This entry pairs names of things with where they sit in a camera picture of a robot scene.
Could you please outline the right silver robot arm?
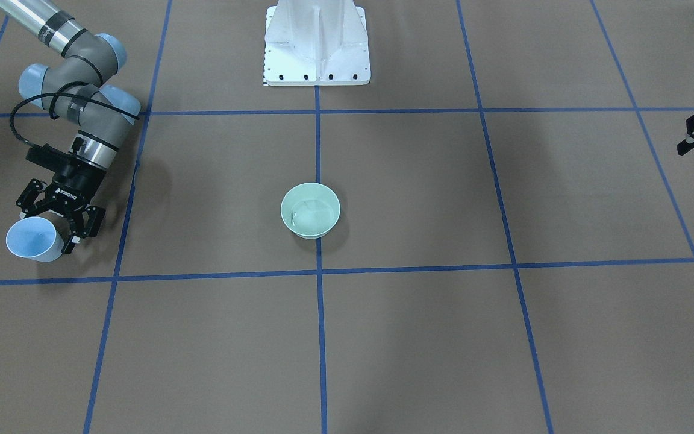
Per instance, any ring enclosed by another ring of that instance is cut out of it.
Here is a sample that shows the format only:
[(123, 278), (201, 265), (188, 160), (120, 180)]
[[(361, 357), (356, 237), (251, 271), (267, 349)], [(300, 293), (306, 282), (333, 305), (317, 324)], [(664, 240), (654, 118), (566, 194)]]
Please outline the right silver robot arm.
[[(9, 113), (16, 139), (28, 147), (27, 160), (53, 175), (52, 181), (33, 179), (17, 198), (21, 219), (46, 212), (66, 220), (66, 240), (57, 238), (27, 259), (48, 261), (69, 254), (83, 239), (95, 237), (105, 209), (92, 200), (123, 146), (140, 112), (138, 99), (108, 81), (127, 62), (123, 44), (110, 34), (93, 34), (50, 1), (0, 1), (0, 9), (44, 44), (60, 53), (61, 64), (28, 66), (17, 88), (22, 101)], [(16, 129), (14, 118), (27, 104), (46, 111), (52, 120), (78, 127), (68, 151), (37, 145)]]

